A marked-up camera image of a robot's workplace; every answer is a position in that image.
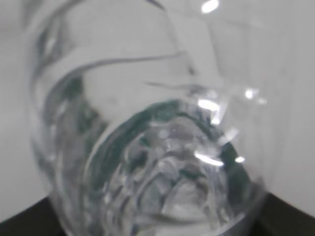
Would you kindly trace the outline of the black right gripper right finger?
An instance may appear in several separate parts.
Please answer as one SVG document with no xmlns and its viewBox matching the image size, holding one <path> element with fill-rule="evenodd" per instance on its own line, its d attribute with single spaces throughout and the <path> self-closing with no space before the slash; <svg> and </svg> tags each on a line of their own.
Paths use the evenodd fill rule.
<svg viewBox="0 0 315 236">
<path fill-rule="evenodd" d="M 270 193 L 251 236 L 315 236 L 315 218 Z"/>
</svg>

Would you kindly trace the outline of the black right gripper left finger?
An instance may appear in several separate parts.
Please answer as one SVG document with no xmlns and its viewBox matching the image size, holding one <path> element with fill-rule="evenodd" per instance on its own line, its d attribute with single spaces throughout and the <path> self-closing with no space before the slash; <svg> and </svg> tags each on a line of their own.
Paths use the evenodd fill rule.
<svg viewBox="0 0 315 236">
<path fill-rule="evenodd" d="M 0 223 L 2 236 L 64 236 L 56 213 L 46 197 Z"/>
</svg>

